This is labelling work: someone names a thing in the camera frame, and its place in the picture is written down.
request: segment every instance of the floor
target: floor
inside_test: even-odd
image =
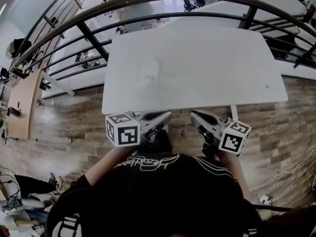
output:
[[[246,148],[239,157],[250,188],[265,183],[282,171],[291,171],[316,149],[316,82],[284,78],[288,102],[239,106],[239,119],[253,127]],[[54,172],[64,180],[63,190],[100,160],[111,148],[101,113],[103,87],[78,91],[44,100],[36,109],[34,129],[46,136],[73,141],[8,139],[0,147],[0,163],[18,174],[47,180]],[[229,107],[206,108],[222,118]],[[188,119],[190,110],[173,111],[169,136],[175,153],[201,155],[203,137]],[[277,198],[314,160],[315,155],[293,174],[283,174],[267,185],[252,190],[253,202],[262,194]],[[313,201],[311,182],[316,164],[273,205],[296,207]]]

